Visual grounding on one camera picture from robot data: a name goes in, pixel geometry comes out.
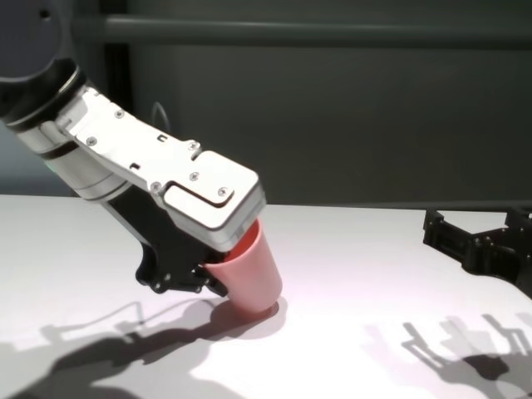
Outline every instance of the white table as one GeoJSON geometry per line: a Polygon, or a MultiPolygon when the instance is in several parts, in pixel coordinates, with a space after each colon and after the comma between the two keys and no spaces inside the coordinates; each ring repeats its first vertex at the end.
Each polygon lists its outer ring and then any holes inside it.
{"type": "MultiPolygon", "coordinates": [[[[446,215],[477,230],[504,219],[446,215]]],[[[423,217],[269,206],[283,298],[242,327],[212,293],[140,286],[140,245],[103,209],[0,196],[0,397],[524,397],[532,301],[423,245],[423,217]]]]}

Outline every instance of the screw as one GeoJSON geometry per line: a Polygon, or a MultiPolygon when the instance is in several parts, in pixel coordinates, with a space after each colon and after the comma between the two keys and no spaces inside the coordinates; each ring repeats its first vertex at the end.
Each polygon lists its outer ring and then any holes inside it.
{"type": "Polygon", "coordinates": [[[191,151],[197,150],[199,146],[200,146],[200,143],[199,143],[199,142],[197,142],[197,141],[192,141],[192,142],[189,144],[189,150],[191,150],[191,151]]]}
{"type": "Polygon", "coordinates": [[[96,137],[89,137],[88,139],[86,139],[86,144],[89,146],[89,147],[92,147],[94,145],[96,145],[96,143],[98,142],[98,139],[96,137]]]}
{"type": "Polygon", "coordinates": [[[154,181],[151,186],[150,186],[150,190],[154,193],[154,194],[160,194],[160,192],[163,190],[163,186],[161,183],[159,183],[158,181],[154,181]]]}

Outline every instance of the black joint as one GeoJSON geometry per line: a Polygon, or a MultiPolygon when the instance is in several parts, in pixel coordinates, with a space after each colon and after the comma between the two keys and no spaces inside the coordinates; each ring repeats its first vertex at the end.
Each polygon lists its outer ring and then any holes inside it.
{"type": "Polygon", "coordinates": [[[470,234],[427,211],[423,243],[461,263],[470,274],[505,280],[532,298],[532,220],[510,209],[505,227],[470,234]]]}
{"type": "Polygon", "coordinates": [[[220,296],[225,286],[201,264],[221,262],[224,254],[179,230],[170,216],[138,187],[104,204],[142,245],[136,279],[155,293],[178,290],[198,293],[207,287],[220,296]]]}

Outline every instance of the dark gray wall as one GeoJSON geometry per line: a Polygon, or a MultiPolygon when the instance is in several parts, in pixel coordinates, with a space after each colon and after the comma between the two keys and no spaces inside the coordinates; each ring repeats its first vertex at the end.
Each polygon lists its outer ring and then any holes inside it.
{"type": "MultiPolygon", "coordinates": [[[[97,2],[56,0],[61,14],[64,41],[59,57],[74,57],[87,75],[105,90],[106,80],[99,47],[75,46],[70,20],[76,12],[95,12],[97,2]]],[[[71,191],[0,122],[0,194],[70,195],[71,191]]]]}
{"type": "MultiPolygon", "coordinates": [[[[184,19],[400,14],[338,0],[132,3],[184,19]]],[[[419,20],[435,5],[431,18],[448,18],[457,3],[408,4],[419,20]]],[[[502,2],[471,4],[469,18],[520,18],[502,2]]],[[[270,202],[532,199],[530,52],[146,46],[133,48],[132,68],[142,118],[160,101],[182,138],[255,168],[270,202]]]]}

